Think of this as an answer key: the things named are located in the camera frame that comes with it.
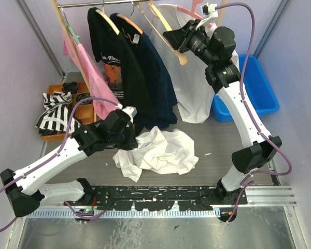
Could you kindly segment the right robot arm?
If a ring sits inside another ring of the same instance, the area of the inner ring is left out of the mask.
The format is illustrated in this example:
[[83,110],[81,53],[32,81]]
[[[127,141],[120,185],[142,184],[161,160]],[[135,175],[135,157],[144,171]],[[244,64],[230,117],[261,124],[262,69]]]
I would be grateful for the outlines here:
[[276,153],[273,146],[281,146],[282,141],[262,127],[240,82],[239,69],[231,60],[236,47],[234,32],[221,26],[208,36],[199,23],[199,19],[190,20],[180,29],[164,32],[163,36],[174,50],[191,51],[207,65],[206,80],[226,105],[239,131],[243,149],[232,154],[233,165],[216,187],[219,202],[229,204],[238,195],[243,179],[267,164]]

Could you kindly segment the cream wooden hanger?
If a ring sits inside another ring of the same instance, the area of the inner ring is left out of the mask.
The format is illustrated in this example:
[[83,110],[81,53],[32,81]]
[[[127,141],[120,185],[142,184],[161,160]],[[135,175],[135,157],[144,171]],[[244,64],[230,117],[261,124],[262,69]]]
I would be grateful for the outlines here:
[[[152,22],[146,15],[145,11],[142,9],[141,3],[146,2],[147,7],[151,11],[151,13],[154,15],[155,18],[159,20],[163,28],[156,27],[155,22]],[[178,51],[174,50],[172,46],[169,44],[169,42],[164,38],[162,31],[172,31],[172,27],[167,22],[167,20],[164,18],[164,16],[160,13],[160,11],[157,9],[153,1],[131,1],[134,7],[137,7],[139,12],[142,14],[142,16],[146,19],[146,21],[150,24],[152,29],[155,31],[155,33],[159,36],[159,38],[166,44],[166,46],[169,48],[169,50],[177,57],[180,65],[186,65],[188,62],[188,59],[185,55],[182,53],[179,53]]]

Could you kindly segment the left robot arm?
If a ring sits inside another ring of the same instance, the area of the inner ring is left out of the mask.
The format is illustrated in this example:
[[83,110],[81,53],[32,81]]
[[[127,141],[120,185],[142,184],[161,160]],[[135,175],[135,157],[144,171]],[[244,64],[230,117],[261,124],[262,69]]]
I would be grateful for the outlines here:
[[16,217],[23,217],[41,205],[72,201],[89,205],[94,190],[85,178],[64,184],[47,181],[92,154],[109,148],[132,150],[138,147],[133,127],[137,110],[125,107],[110,112],[104,120],[81,125],[61,146],[38,161],[13,171],[4,170],[0,177]]

